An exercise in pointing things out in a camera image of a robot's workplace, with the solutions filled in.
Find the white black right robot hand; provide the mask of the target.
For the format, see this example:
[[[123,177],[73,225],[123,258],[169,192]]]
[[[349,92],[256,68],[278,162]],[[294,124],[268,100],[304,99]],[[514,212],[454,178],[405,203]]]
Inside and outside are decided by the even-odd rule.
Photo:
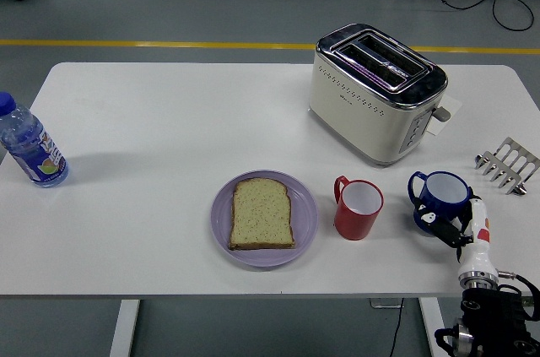
[[[461,287],[494,288],[499,282],[497,269],[489,258],[490,232],[486,206],[472,193],[453,220],[444,218],[426,206],[419,197],[409,196],[413,216],[419,226],[456,250],[460,263],[458,280]]]

